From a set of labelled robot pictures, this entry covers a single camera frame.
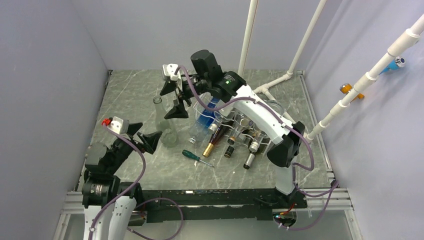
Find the tall clear glass bottle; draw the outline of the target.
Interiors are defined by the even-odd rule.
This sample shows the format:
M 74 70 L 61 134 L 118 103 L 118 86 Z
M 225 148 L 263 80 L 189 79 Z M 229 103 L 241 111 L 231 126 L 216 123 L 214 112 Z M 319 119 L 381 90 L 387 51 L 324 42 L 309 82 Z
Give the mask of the tall clear glass bottle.
M 167 111 L 163 104 L 162 98 L 156 95 L 153 98 L 153 104 L 155 107 L 155 127 L 157 131 L 161 131 L 160 141 L 167 147 L 174 147 L 178 142 L 178 134 L 173 121 L 165 119 Z

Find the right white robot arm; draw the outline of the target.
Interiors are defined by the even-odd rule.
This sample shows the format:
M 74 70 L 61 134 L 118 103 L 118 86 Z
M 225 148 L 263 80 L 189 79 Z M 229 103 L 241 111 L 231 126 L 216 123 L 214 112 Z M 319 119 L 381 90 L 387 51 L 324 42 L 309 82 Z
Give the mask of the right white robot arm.
M 161 96 L 174 93 L 174 106 L 165 114 L 165 119 L 187 119 L 186 106 L 195 98 L 201 104 L 201 94 L 209 93 L 223 102 L 223 105 L 210 108 L 211 112 L 219 111 L 227 106 L 235 108 L 253 121 L 263 131 L 273 146 L 266 153 L 267 158 L 282 176 L 276 180 L 276 203 L 287 208 L 295 201 L 294 159 L 304 141 L 305 126 L 301 122 L 293 123 L 272 109 L 258 97 L 247 82 L 234 71 L 223 71 L 213 53 L 207 49 L 199 50 L 190 57 L 194 74 L 180 64 L 169 63 L 162 66 L 164 86 Z

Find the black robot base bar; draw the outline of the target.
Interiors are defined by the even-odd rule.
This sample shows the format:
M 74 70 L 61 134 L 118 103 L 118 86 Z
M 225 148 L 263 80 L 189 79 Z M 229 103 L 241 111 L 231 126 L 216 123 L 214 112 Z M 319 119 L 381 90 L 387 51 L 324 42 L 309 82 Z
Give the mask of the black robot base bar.
M 256 219 L 270 221 L 279 211 L 308 207 L 297 190 L 289 195 L 276 188 L 145 190 L 145 203 L 135 207 L 147 223 L 184 220 Z

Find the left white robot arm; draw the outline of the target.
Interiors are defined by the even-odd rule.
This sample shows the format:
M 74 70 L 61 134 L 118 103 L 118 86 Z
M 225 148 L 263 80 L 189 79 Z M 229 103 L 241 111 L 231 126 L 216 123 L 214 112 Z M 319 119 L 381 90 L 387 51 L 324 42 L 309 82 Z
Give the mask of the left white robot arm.
M 116 171 L 132 152 L 153 154 L 162 131 L 143 134 L 142 123 L 124 123 L 105 119 L 103 125 L 116 135 L 107 146 L 102 142 L 89 145 L 85 153 L 84 184 L 81 190 L 85 240 L 121 240 L 125 236 L 132 211 L 144 203 L 139 178 L 122 182 Z

